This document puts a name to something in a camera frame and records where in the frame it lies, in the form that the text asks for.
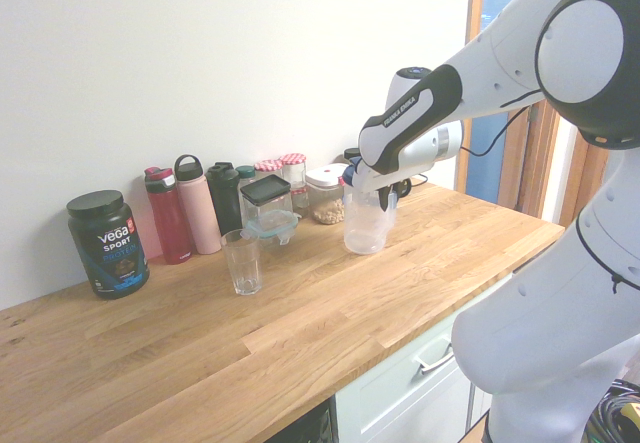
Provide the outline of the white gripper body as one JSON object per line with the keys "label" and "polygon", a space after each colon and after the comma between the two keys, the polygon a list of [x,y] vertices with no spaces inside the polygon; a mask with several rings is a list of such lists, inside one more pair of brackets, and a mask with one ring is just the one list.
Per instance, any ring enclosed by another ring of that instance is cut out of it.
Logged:
{"label": "white gripper body", "polygon": [[380,174],[367,165],[358,165],[352,176],[352,186],[364,193],[386,188],[400,181],[401,174],[398,171]]}

